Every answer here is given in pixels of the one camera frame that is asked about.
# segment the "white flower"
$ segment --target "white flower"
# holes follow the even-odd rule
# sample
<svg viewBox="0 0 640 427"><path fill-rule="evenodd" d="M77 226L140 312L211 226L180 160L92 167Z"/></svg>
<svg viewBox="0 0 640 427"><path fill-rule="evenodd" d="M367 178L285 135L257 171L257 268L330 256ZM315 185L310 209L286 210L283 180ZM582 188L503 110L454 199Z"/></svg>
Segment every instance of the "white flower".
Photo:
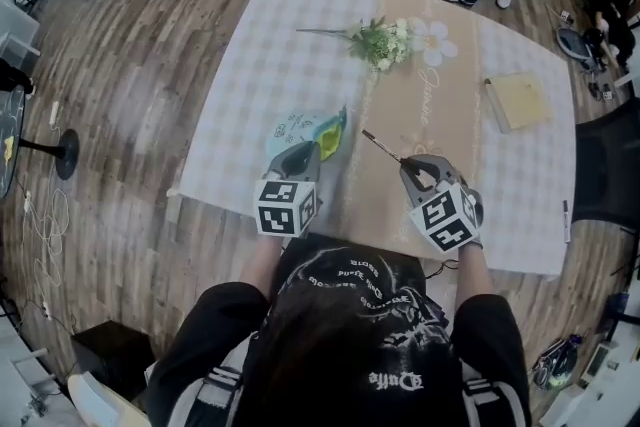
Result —
<svg viewBox="0 0 640 427"><path fill-rule="evenodd" d="M389 59L380 59L378 62L378 69L382 71L386 71L391 67L391 61Z"/></svg>
<svg viewBox="0 0 640 427"><path fill-rule="evenodd" d="M411 47L413 50L424 50L424 62L429 66L440 66L443 58L458 55L458 47L447 38L449 30L442 22L432 22L429 27L419 18L410 20L413 38Z"/></svg>

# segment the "round base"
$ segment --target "round base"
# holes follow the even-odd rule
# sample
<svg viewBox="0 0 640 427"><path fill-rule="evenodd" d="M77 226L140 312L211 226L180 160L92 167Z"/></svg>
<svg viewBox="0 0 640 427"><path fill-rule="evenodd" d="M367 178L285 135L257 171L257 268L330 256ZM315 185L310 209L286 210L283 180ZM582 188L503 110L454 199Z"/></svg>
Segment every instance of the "round base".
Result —
<svg viewBox="0 0 640 427"><path fill-rule="evenodd" d="M68 180L76 170L80 156L80 139L78 132L72 128L65 130L60 136L58 148L64 150L64 157L56 159L56 172L61 180Z"/></svg>

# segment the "black stand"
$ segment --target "black stand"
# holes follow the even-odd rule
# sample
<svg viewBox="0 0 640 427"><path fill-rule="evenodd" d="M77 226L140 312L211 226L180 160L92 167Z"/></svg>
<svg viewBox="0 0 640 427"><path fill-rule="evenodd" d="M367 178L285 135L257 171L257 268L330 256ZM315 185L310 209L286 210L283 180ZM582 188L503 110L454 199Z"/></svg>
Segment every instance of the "black stand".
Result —
<svg viewBox="0 0 640 427"><path fill-rule="evenodd" d="M43 151L56 158L56 172L61 180L68 180L76 170L80 156L80 139L78 132L72 128L65 130L60 136L58 146L45 146L20 138L20 146L31 150Z"/></svg>

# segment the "yellow notebook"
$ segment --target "yellow notebook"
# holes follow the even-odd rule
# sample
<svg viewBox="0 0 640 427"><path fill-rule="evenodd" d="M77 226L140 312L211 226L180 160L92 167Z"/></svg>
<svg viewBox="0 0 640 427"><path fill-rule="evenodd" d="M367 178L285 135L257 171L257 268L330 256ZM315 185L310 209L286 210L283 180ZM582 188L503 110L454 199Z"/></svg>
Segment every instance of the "yellow notebook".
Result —
<svg viewBox="0 0 640 427"><path fill-rule="evenodd" d="M551 119L551 109L534 73L490 77L484 83L503 134Z"/></svg>

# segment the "checkered tablecloth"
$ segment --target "checkered tablecloth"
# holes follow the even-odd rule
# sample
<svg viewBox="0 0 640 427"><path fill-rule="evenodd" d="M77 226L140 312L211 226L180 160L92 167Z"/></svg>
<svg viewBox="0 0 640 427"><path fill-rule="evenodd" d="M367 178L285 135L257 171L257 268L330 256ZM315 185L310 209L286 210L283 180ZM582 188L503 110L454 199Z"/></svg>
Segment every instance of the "checkered tablecloth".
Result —
<svg viewBox="0 0 640 427"><path fill-rule="evenodd" d="M483 77L534 72L552 112L548 122L505 135L489 102L483 103L477 187L485 204L485 253L492 268L560 274L567 248L562 202L567 201L571 219L576 169L569 70L537 43L479 18Z"/></svg>
<svg viewBox="0 0 640 427"><path fill-rule="evenodd" d="M217 71L191 143L179 192L252 215L255 180L268 165L265 141L282 115L333 114L347 105L350 123L339 153L323 164L321 219L331 226L332 201L353 148L366 66L337 38L298 28L346 28L376 16L381 0L250 0ZM478 17L482 77L534 71L549 98L549 123L503 135L483 102L481 166L476 188L485 202L483 242L490 267L559 274L564 262L562 200L571 209L575 129L566 63L527 38Z"/></svg>

